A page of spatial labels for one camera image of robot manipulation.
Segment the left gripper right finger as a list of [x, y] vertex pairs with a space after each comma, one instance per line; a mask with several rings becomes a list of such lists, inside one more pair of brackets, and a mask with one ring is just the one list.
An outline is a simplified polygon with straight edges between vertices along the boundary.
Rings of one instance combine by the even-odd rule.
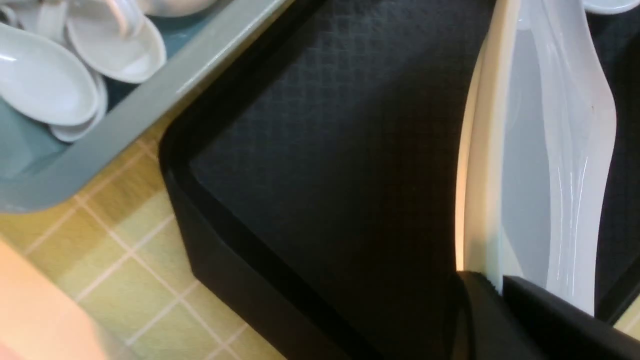
[[639, 341], [519, 276], [503, 278], [502, 296], [549, 360], [638, 360]]

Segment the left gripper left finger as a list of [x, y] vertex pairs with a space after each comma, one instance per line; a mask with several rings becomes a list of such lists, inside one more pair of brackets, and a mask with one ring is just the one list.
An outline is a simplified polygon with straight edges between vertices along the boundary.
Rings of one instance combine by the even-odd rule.
[[449, 360], [544, 360], [494, 286], [458, 271], [447, 282]]

